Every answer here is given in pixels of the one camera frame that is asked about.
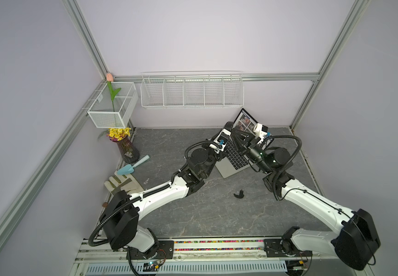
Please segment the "silver laptop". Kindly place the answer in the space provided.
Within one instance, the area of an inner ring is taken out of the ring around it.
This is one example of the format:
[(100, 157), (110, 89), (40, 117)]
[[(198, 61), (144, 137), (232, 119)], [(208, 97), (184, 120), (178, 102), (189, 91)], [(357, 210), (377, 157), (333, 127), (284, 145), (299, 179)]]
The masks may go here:
[[(232, 130), (238, 130), (254, 134), (258, 121), (254, 119), (244, 108), (241, 109), (233, 122)], [(229, 178), (249, 168), (248, 158), (239, 151), (239, 140), (231, 135), (231, 141), (225, 146), (226, 157), (216, 163), (216, 168), (223, 178)]]

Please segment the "black mouse battery cover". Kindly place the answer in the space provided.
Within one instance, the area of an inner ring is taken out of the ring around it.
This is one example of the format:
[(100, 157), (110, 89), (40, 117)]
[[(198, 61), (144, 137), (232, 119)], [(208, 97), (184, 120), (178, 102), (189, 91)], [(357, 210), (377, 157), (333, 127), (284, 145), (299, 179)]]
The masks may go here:
[(233, 196), (235, 198), (237, 198), (237, 199), (243, 199), (244, 196), (245, 196), (244, 190), (243, 189), (239, 190), (239, 192), (238, 193), (234, 193)]

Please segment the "black wireless mouse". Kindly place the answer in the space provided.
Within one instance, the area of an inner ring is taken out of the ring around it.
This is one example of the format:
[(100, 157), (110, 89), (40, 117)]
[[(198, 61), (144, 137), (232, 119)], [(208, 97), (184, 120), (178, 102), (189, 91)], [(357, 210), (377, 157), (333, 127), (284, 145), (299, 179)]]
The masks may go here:
[(225, 124), (224, 129), (226, 129), (227, 131), (231, 131), (233, 128), (233, 122), (229, 121)]

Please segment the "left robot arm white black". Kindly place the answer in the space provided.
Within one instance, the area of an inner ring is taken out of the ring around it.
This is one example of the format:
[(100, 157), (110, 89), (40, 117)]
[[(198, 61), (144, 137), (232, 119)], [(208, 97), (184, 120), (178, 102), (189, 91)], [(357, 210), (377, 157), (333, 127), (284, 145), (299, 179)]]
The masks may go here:
[(139, 193), (116, 193), (105, 208), (88, 239), (91, 247), (109, 244), (113, 250), (135, 248), (149, 258), (159, 250), (159, 241), (139, 221), (154, 210), (197, 192), (205, 184), (217, 162), (225, 157), (225, 146), (231, 137), (224, 127), (215, 138), (186, 148), (186, 163), (164, 184)]

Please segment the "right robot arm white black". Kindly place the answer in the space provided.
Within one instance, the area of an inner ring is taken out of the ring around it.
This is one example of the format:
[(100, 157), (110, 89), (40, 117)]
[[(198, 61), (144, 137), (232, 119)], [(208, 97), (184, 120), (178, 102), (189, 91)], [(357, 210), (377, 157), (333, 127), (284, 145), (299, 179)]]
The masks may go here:
[(369, 212), (336, 204), (287, 172), (302, 147), (300, 138), (288, 136), (297, 143), (293, 153), (282, 147), (268, 148), (264, 144), (269, 138), (237, 129), (232, 130), (231, 139), (238, 153), (265, 173), (264, 185), (277, 201), (287, 200), (296, 204), (329, 228), (329, 231), (321, 232), (290, 228), (282, 237), (285, 254), (292, 255), (299, 250), (333, 255), (358, 271), (376, 264), (375, 253), (381, 241)]

